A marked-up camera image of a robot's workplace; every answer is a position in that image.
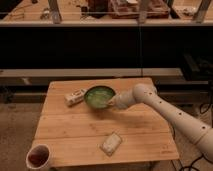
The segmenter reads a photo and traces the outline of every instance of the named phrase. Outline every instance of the small box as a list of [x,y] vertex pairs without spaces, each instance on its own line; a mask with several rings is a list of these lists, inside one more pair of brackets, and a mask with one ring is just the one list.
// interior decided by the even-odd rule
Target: small box
[[[112,18],[138,18],[139,4],[129,3],[128,0],[109,0],[109,14]],[[147,9],[147,18],[168,18],[170,8],[163,0],[150,0]]]
[[107,137],[107,139],[100,146],[101,150],[103,150],[108,156],[112,156],[112,154],[116,151],[118,146],[122,142],[122,138],[113,132],[111,135]]

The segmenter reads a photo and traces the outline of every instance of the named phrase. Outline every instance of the table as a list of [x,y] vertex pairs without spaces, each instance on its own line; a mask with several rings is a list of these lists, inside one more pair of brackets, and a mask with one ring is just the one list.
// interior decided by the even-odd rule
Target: table
[[[115,164],[178,159],[168,123],[145,104],[126,110],[94,111],[83,101],[67,107],[64,95],[97,85],[116,93],[136,83],[152,84],[150,78],[56,81],[49,85],[33,145],[47,144],[54,167]],[[112,132],[123,142],[109,157],[100,145]]]

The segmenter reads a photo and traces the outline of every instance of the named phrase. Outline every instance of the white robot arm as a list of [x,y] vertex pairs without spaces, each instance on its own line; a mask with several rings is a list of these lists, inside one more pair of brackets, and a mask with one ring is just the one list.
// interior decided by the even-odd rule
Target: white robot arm
[[157,95],[156,88],[149,84],[137,84],[131,90],[115,95],[113,103],[126,109],[144,103],[155,109],[164,119],[182,132],[211,162],[213,162],[213,129]]

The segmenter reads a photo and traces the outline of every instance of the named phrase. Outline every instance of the cable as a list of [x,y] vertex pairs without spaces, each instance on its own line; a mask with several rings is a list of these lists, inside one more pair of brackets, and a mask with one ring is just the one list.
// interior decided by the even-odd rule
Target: cable
[[[200,109],[200,114],[206,113],[206,112],[211,108],[212,103],[213,103],[213,92],[211,91],[211,92],[210,92],[210,100],[209,100],[209,103],[202,103],[202,104],[200,105],[200,107],[199,107],[199,109]],[[204,107],[205,105],[207,105],[207,104],[208,104],[208,107],[207,107],[206,109],[203,110],[203,107]]]
[[185,169],[188,169],[189,171],[191,171],[192,169],[195,170],[195,171],[199,171],[199,169],[197,169],[197,168],[194,167],[193,165],[194,165],[197,161],[201,160],[202,158],[204,158],[203,154],[202,154],[201,156],[199,156],[198,158],[196,158],[195,160],[193,160],[189,166],[181,167],[179,171],[184,171]]

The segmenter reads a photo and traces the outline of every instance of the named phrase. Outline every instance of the plastic cup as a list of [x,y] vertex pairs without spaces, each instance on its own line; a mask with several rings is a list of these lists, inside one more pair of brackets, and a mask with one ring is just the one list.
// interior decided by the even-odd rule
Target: plastic cup
[[30,170],[48,171],[50,169],[50,150],[47,145],[32,147],[26,156],[26,165]]

